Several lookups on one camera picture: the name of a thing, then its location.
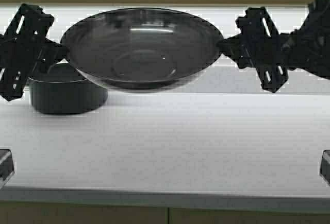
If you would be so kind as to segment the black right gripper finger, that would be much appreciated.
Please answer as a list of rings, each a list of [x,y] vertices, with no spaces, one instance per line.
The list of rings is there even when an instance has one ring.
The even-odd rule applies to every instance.
[[[241,35],[235,35],[227,39],[219,40],[217,46],[223,55],[231,59],[239,59],[242,56]]]

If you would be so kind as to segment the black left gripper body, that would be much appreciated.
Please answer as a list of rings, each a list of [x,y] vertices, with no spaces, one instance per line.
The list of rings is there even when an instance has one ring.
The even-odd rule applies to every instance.
[[[37,5],[22,4],[1,35],[1,97],[19,99],[36,66],[48,72],[55,64],[54,43],[46,38],[54,17]]]

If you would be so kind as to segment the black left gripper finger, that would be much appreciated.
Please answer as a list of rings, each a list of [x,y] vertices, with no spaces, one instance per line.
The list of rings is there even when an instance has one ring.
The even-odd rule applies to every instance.
[[[62,61],[68,53],[68,48],[60,43],[46,40],[41,49],[40,64],[52,66]]]

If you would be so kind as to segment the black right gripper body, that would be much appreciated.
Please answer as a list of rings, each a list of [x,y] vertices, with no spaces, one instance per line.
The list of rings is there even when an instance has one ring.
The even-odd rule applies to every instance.
[[[266,8],[247,8],[236,25],[240,29],[238,67],[254,68],[261,88],[277,92],[288,80],[288,72],[280,58],[279,32]]]

